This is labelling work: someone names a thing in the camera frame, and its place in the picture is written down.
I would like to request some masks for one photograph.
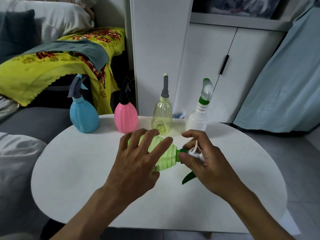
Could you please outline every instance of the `white spray bottle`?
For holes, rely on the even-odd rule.
[[[207,108],[212,98],[214,87],[209,78],[203,79],[201,96],[196,109],[190,114],[186,122],[187,130],[205,131],[208,123]]]

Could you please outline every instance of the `spray nozzle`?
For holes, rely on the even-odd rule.
[[[212,95],[214,93],[214,86],[209,78],[203,79],[201,97],[199,98],[199,103],[202,105],[209,104]]]
[[[162,89],[161,97],[163,97],[164,99],[169,97],[167,73],[163,75],[163,89]]]
[[[80,88],[88,90],[85,85],[82,84],[82,75],[78,74],[72,81],[69,89],[68,98],[73,97],[74,99],[81,98]]]
[[[119,95],[119,100],[121,104],[128,104],[129,99],[128,99],[128,90],[131,92],[130,87],[129,87],[129,77],[127,76],[121,87],[120,95]]]

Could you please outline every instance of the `white shelf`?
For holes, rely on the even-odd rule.
[[[292,22],[290,21],[264,19],[256,17],[208,14],[199,12],[191,13],[190,23],[221,25],[239,28],[253,28],[284,32],[287,32],[292,26]]]

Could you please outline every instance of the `cabinet handle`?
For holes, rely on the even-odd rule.
[[[227,61],[229,59],[229,55],[226,55],[226,58],[224,59],[221,71],[220,71],[220,75],[222,75],[224,68],[226,67]]]

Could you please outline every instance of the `white round table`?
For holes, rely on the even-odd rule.
[[[181,136],[185,121],[174,119],[167,134],[178,148],[189,141]],[[151,129],[151,117],[140,116],[138,128]],[[279,220],[286,209],[286,185],[268,153],[249,136],[225,124],[211,122],[206,133],[244,184]],[[111,114],[100,116],[100,127],[93,133],[84,134],[71,126],[55,137],[37,160],[31,178],[34,201],[43,213],[67,223],[106,181],[122,135]],[[110,226],[247,233],[232,208],[198,179],[182,185],[190,171],[180,163],[161,171],[155,187]]]

